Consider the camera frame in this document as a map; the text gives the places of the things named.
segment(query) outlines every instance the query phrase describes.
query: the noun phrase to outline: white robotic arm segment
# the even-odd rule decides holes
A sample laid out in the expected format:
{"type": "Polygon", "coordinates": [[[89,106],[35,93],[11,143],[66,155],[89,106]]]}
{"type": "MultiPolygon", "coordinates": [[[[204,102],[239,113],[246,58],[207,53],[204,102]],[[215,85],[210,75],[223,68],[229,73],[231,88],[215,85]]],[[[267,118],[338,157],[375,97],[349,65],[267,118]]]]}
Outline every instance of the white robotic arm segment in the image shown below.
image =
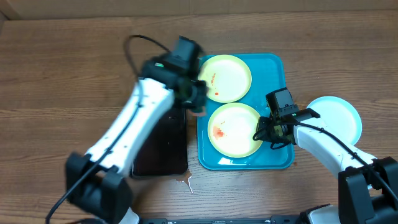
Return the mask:
{"type": "MultiPolygon", "coordinates": [[[[112,153],[100,163],[105,168],[117,166],[118,173],[125,177],[129,175],[134,158],[152,128],[174,103],[173,90],[164,88],[163,83],[151,78],[145,78],[140,82],[144,91],[141,107],[125,133],[113,147],[112,153]]],[[[109,130],[94,146],[87,150],[86,154],[91,154],[90,160],[92,162],[97,161],[104,154],[104,151],[124,129],[134,110],[138,107],[137,102],[140,94],[138,85],[136,85],[130,99],[109,130]]]]}
{"type": "MultiPolygon", "coordinates": [[[[325,124],[322,118],[310,118],[302,121],[302,123],[323,128],[333,135],[338,136],[325,124]]],[[[317,130],[300,125],[294,126],[294,138],[299,147],[313,154],[336,179],[338,178],[338,173],[346,170],[347,167],[359,168],[363,166],[334,139],[317,130]]],[[[340,138],[340,140],[368,164],[372,164],[372,159],[376,159],[373,155],[359,150],[343,138],[340,138]]]]}

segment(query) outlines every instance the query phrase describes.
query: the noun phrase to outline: cable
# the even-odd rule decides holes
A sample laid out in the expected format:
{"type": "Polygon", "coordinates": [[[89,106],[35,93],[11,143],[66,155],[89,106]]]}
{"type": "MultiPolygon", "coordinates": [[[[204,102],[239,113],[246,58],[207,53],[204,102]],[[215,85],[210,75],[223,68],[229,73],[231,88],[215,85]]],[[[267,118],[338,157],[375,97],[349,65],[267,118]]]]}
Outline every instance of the cable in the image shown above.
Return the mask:
{"type": "MultiPolygon", "coordinates": [[[[304,126],[307,128],[312,128],[314,130],[317,130],[323,134],[326,134],[327,136],[331,137],[333,140],[335,140],[340,146],[342,146],[349,154],[352,155],[353,158],[355,158],[358,162],[360,162],[368,171],[370,171],[370,173],[372,173],[373,176],[375,176],[375,178],[380,181],[381,185],[384,187],[384,190],[386,190],[391,197],[398,203],[398,197],[397,195],[392,191],[392,189],[388,186],[388,184],[383,180],[383,178],[381,178],[381,176],[379,175],[379,173],[377,173],[373,167],[371,167],[367,162],[365,162],[363,159],[361,159],[357,153],[353,152],[346,144],[344,144],[338,137],[336,137],[335,135],[333,135],[332,133],[326,131],[323,128],[318,128],[316,126],[313,126],[311,124],[305,124],[305,123],[301,123],[301,122],[296,122],[296,123],[278,123],[276,126],[280,126],[280,125],[293,125],[293,126],[304,126]]],[[[261,128],[260,130],[256,131],[256,133],[254,133],[253,139],[254,137],[256,137],[261,131],[264,131],[266,129],[266,127],[261,128]]]]}
{"type": "MultiPolygon", "coordinates": [[[[132,71],[137,75],[137,77],[140,77],[140,73],[137,70],[137,67],[135,65],[135,63],[132,60],[131,57],[131,53],[130,53],[130,41],[133,38],[142,38],[142,39],[146,39],[149,40],[153,43],[155,43],[156,45],[158,45],[159,47],[163,48],[165,51],[170,52],[170,50],[165,47],[164,45],[162,45],[161,43],[159,43],[158,41],[151,39],[149,37],[146,37],[144,35],[130,35],[123,44],[124,47],[124,55],[126,57],[127,62],[129,63],[130,67],[132,68],[132,71]]],[[[80,179],[78,179],[73,185],[72,187],[69,188],[69,190],[67,192],[65,192],[65,194],[60,198],[60,200],[58,200],[58,202],[55,203],[55,205],[51,208],[51,210],[49,211],[49,213],[47,214],[47,216],[45,217],[45,224],[49,224],[50,223],[50,219],[51,216],[54,214],[54,212],[57,210],[57,208],[62,204],[62,202],[64,200],[66,200],[69,195],[71,195],[73,193],[73,191],[89,176],[91,175],[95,169],[99,166],[99,164],[105,159],[105,157],[111,152],[112,148],[116,145],[116,143],[119,141],[119,139],[122,137],[122,135],[124,134],[124,132],[126,132],[127,128],[130,126],[131,122],[133,121],[134,117],[137,115],[139,108],[142,106],[141,102],[142,99],[144,97],[144,90],[142,87],[142,83],[140,82],[139,79],[137,79],[137,84],[138,84],[138,89],[139,89],[139,96],[138,96],[138,101],[137,101],[137,107],[134,110],[134,112],[132,113],[129,121],[126,123],[126,125],[124,126],[123,130],[118,134],[118,136],[116,137],[116,139],[111,143],[111,145],[105,150],[104,154],[93,164],[93,166],[91,166],[81,177],[80,179]]]]}

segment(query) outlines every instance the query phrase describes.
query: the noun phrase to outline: water spill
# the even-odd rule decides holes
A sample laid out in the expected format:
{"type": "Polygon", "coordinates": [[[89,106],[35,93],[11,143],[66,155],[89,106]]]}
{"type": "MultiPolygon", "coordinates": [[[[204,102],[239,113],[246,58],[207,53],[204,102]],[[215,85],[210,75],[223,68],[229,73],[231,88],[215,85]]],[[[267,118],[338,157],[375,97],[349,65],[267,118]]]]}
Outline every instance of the water spill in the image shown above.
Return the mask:
{"type": "Polygon", "coordinates": [[[188,185],[188,187],[189,187],[189,190],[191,191],[191,194],[193,194],[193,190],[192,190],[192,188],[191,188],[191,183],[190,183],[190,181],[189,181],[189,179],[191,179],[191,177],[192,177],[192,173],[189,171],[189,170],[187,170],[185,173],[184,173],[184,175],[182,175],[182,176],[180,176],[180,177],[177,177],[175,180],[176,180],[176,184],[178,184],[179,182],[182,184],[182,182],[185,182],[187,185],[188,185]]]}

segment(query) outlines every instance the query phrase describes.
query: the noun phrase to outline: red stain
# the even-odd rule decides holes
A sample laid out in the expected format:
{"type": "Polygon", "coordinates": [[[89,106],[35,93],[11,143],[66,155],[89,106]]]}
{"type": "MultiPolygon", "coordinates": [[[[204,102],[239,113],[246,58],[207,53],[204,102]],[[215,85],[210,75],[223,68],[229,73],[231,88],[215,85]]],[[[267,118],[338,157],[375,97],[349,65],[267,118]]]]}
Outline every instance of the red stain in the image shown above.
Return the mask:
{"type": "Polygon", "coordinates": [[[223,137],[224,135],[224,132],[220,128],[213,126],[213,136],[216,138],[216,140],[223,137]]]}
{"type": "Polygon", "coordinates": [[[211,77],[211,85],[213,85],[214,78],[216,78],[216,74],[215,74],[215,73],[214,73],[214,75],[211,77]]]}

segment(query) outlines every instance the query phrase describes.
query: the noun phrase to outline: table surface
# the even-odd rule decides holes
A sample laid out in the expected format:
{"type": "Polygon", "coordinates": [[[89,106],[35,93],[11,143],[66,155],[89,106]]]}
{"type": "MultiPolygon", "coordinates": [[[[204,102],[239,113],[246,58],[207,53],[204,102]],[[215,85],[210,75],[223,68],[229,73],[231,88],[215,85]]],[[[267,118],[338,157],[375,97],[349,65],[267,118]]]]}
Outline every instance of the table surface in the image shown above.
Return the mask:
{"type": "MultiPolygon", "coordinates": [[[[134,86],[122,51],[129,34],[168,46],[184,35],[209,54],[272,52],[299,107],[325,95],[348,100],[363,121],[357,146],[398,159],[397,21],[397,11],[355,11],[4,22],[0,222],[42,223],[65,191],[68,155],[84,153],[117,117],[134,86]]],[[[159,53],[132,44],[138,64],[159,53]]],[[[161,181],[142,195],[142,217],[267,217],[338,203],[337,180],[303,149],[286,170],[215,172],[198,161],[195,118],[188,128],[194,194],[161,181]]],[[[87,216],[64,203],[53,222],[87,216]]]]}

